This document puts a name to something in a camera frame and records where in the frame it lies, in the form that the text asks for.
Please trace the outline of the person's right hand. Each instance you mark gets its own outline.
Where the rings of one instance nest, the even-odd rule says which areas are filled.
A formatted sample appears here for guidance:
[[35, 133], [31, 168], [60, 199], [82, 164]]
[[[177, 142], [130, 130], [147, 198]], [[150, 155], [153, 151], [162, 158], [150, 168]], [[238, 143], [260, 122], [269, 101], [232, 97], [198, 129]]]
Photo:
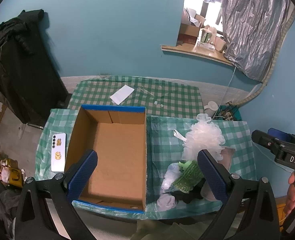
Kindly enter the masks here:
[[289, 188], [286, 195], [284, 213], [288, 216], [295, 208], [295, 172], [288, 179]]

